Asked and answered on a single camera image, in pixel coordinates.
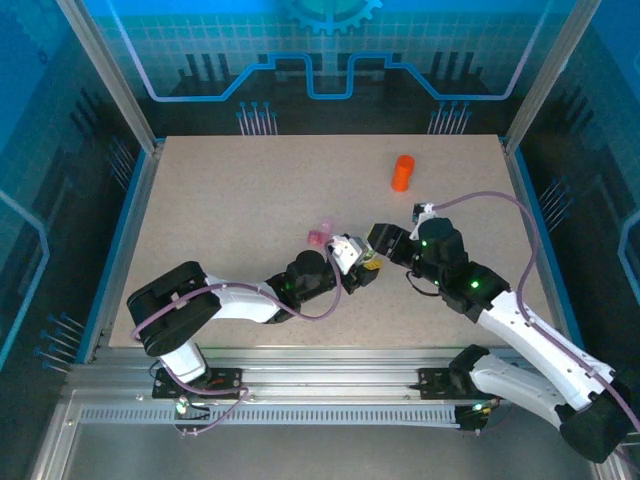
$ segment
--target pink object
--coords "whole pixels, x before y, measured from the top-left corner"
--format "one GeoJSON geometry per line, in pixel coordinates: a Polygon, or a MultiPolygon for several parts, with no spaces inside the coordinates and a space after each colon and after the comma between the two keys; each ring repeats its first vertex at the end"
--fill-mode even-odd
{"type": "Polygon", "coordinates": [[[307,243],[315,247],[321,247],[329,241],[331,238],[331,230],[333,230],[333,222],[331,220],[325,220],[320,225],[320,229],[309,230],[307,236],[307,243]]]}

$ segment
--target yellow object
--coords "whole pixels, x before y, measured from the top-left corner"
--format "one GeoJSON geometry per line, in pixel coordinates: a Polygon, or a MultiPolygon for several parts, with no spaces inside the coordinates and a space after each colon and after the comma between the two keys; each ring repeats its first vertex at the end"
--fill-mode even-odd
{"type": "Polygon", "coordinates": [[[365,263],[364,268],[366,268],[367,270],[380,270],[380,268],[382,268],[382,261],[372,260],[370,262],[365,263]]]}

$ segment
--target metal bracket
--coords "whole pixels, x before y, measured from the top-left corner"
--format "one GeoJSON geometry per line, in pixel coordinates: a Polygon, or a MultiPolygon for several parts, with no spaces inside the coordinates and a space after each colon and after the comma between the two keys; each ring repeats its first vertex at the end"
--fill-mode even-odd
{"type": "Polygon", "coordinates": [[[418,383],[409,388],[420,392],[421,400],[479,400],[495,397],[482,392],[464,392],[451,377],[448,368],[418,369],[418,383]]]}
{"type": "MultiPolygon", "coordinates": [[[[207,380],[201,384],[194,385],[196,388],[203,388],[207,390],[229,390],[232,388],[238,388],[242,385],[242,370],[239,368],[210,368],[207,380]]],[[[153,392],[151,396],[155,399],[167,399],[167,398],[179,398],[181,395],[191,396],[191,394],[185,391],[182,387],[177,385],[173,379],[169,376],[164,368],[159,368],[156,372],[156,378],[153,382],[153,392]]],[[[195,398],[209,398],[209,396],[194,395],[195,398]]],[[[225,395],[211,395],[216,399],[237,399],[240,397],[240,392],[229,393],[225,395]]]]}

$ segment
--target beige tabletop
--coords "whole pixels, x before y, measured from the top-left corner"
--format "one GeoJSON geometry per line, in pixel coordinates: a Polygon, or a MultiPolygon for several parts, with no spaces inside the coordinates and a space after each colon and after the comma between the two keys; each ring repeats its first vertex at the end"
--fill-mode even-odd
{"type": "MultiPolygon", "coordinates": [[[[307,234],[323,219],[333,219],[337,233],[354,236],[366,236],[376,222],[410,230],[414,203],[442,203],[478,190],[513,194],[495,135],[169,137],[110,345],[135,345],[127,297],[187,260],[219,278],[262,281],[309,248],[307,234]],[[416,159],[405,193],[390,188],[401,154],[416,159]]],[[[517,208],[480,199],[442,215],[462,232],[471,259],[517,283],[530,255],[517,208]]],[[[404,274],[385,261],[374,283],[344,294],[322,322],[215,320],[195,340],[202,347],[504,345],[442,300],[414,292],[404,274]]],[[[304,304],[303,312],[320,314],[332,300],[327,293],[304,304]]],[[[525,300],[551,322],[535,270],[525,300]]]]}

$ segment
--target enclosure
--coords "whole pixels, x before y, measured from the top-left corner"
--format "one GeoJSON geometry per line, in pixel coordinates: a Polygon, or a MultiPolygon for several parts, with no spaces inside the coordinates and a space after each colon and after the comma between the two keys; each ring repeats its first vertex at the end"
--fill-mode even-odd
{"type": "MultiPolygon", "coordinates": [[[[126,300],[188,260],[259,282],[328,219],[364,236],[410,225],[417,202],[496,190],[535,225],[495,199],[452,207],[470,257],[515,285],[539,231],[528,305],[615,370],[639,368],[639,21],[632,0],[0,0],[3,478],[206,475],[209,451],[225,478],[266,464],[327,478],[325,463],[336,478],[634,478],[513,406],[486,437],[407,426],[464,405],[421,400],[417,369],[469,344],[531,366],[391,262],[324,322],[207,323],[210,365],[241,368],[250,390],[238,412],[264,416],[198,439],[152,398],[126,300]],[[399,193],[404,154],[416,167],[399,193]],[[406,457],[382,461],[390,444],[406,457]]],[[[623,448],[640,460],[637,441],[623,448]]]]}

